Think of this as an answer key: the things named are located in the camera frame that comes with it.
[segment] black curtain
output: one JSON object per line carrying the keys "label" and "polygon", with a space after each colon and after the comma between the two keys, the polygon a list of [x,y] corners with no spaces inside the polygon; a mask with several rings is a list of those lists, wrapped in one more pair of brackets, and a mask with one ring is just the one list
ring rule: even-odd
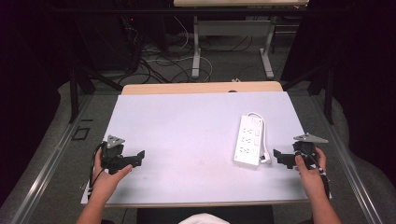
{"label": "black curtain", "polygon": [[67,80],[61,52],[36,1],[0,3],[0,204],[43,139]]}
{"label": "black curtain", "polygon": [[[350,2],[312,0],[309,7],[345,7]],[[381,169],[396,186],[396,3],[356,3],[362,4],[357,22],[347,27],[347,45],[336,54],[334,97],[344,108],[351,151]],[[304,18],[282,79],[292,80],[322,62],[347,19]]]}

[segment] hand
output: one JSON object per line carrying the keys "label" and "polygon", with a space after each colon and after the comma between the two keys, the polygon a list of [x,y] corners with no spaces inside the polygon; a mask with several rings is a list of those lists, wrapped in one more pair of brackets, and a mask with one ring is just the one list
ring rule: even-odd
{"label": "hand", "polygon": [[117,185],[120,181],[132,171],[132,165],[125,166],[122,170],[118,171],[114,175],[110,175],[106,172],[102,172],[101,166],[102,149],[99,149],[95,157],[95,165],[93,171],[93,178],[96,181],[93,184],[93,191],[90,201],[94,200],[97,203],[105,204],[111,195],[116,190]]}
{"label": "hand", "polygon": [[[319,148],[316,148],[316,152],[318,153],[318,164],[326,172],[326,156]],[[327,197],[318,169],[308,170],[300,155],[295,157],[295,161],[297,164],[296,170],[300,171],[301,181],[308,199],[311,200],[318,196]]]}

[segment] white tabletop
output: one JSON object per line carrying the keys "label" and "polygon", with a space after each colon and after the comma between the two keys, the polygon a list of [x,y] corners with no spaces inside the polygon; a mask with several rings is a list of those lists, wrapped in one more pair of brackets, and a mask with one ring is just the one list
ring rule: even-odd
{"label": "white tabletop", "polygon": [[308,0],[175,0],[176,7],[303,6]]}
{"label": "white tabletop", "polygon": [[[285,165],[233,163],[242,115],[261,114],[267,148],[292,153],[303,134],[286,92],[121,95],[106,135],[125,139],[123,156],[146,150],[142,166],[119,183],[107,206],[163,207],[307,201]],[[82,203],[87,202],[84,193]]]}

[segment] white power strip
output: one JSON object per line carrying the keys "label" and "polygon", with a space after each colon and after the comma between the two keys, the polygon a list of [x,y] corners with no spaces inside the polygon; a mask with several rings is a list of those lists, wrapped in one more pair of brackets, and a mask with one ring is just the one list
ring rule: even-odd
{"label": "white power strip", "polygon": [[258,166],[260,161],[271,163],[265,147],[265,121],[260,115],[249,113],[242,116],[233,160],[250,166]]}

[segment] metal bracket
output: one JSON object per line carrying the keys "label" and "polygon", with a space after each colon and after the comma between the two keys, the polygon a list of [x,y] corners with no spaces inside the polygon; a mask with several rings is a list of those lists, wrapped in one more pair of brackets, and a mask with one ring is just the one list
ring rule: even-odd
{"label": "metal bracket", "polygon": [[328,140],[316,137],[310,133],[306,133],[300,136],[293,137],[294,140],[302,141],[302,142],[312,142],[312,143],[329,143]]}
{"label": "metal bracket", "polygon": [[107,148],[116,147],[124,142],[125,140],[109,134],[107,137]]}

